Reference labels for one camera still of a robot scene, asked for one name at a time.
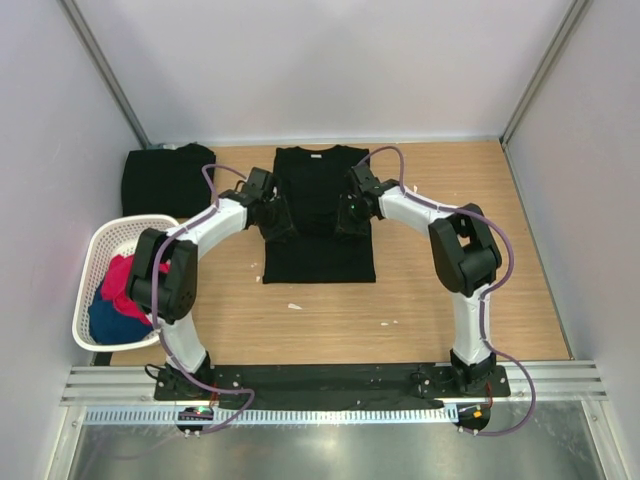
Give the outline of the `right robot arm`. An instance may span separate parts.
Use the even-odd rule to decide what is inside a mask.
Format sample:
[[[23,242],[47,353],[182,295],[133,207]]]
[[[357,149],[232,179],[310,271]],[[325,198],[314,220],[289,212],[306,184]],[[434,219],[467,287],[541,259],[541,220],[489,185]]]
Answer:
[[[475,204],[460,208],[435,202],[393,179],[382,182],[366,164],[351,168],[346,184],[339,200],[338,236],[362,236],[376,217],[400,222],[427,237],[436,276],[453,302],[451,384],[465,396],[488,391],[497,364],[490,347],[489,288],[502,257],[482,210]]]

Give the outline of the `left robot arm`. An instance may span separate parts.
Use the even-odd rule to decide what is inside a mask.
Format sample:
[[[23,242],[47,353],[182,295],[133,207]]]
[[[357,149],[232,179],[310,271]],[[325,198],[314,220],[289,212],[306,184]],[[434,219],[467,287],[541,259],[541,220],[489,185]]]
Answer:
[[[166,353],[155,377],[157,400],[198,400],[216,387],[210,355],[192,316],[199,262],[223,240],[251,226],[258,227],[266,241],[295,233],[276,176],[257,167],[236,189],[216,194],[212,205],[191,219],[140,234],[125,293],[150,315]]]

